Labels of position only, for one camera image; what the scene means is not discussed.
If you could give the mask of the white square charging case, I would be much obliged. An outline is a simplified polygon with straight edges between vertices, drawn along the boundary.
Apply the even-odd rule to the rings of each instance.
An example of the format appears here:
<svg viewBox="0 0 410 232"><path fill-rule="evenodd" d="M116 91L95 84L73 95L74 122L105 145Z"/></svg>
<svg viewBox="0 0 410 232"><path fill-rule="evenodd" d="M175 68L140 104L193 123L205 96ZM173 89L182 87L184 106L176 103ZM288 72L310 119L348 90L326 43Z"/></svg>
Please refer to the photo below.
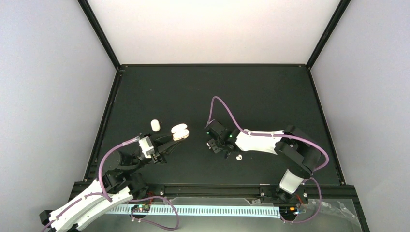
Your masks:
<svg viewBox="0 0 410 232"><path fill-rule="evenodd" d="M188 126L185 123L177 124L171 128L172 139L174 141L179 141L182 139L186 139L190 132L188 130Z"/></svg>

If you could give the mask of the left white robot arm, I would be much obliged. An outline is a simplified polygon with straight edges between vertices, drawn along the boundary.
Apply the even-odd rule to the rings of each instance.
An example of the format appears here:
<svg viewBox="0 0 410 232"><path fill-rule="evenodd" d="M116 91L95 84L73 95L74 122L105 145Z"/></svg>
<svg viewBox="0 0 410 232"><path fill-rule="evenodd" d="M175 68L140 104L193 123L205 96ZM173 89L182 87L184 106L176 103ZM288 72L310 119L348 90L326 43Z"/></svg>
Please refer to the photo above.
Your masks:
<svg viewBox="0 0 410 232"><path fill-rule="evenodd" d="M136 136L111 148L102 158L97 177L64 206L40 213L43 232L81 232L90 223L124 203L137 203L146 211L153 199L169 202L149 190L139 169L166 163L166 155L188 137L188 132L159 136Z"/></svg>

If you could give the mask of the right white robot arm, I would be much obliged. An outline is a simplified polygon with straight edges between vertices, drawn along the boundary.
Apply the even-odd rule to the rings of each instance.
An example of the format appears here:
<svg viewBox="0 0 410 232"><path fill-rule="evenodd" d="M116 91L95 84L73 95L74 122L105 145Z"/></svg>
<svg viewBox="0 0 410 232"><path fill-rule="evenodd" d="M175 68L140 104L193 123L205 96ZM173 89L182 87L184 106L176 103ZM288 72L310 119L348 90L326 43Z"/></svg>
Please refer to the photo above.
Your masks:
<svg viewBox="0 0 410 232"><path fill-rule="evenodd" d="M274 198L281 203L289 203L303 181L312 177L322 155L295 126L279 131L231 130L212 120L205 130L210 136L207 145L215 154L224 152L228 157L232 152L256 151L277 155L283 160L286 171L274 193Z"/></svg>

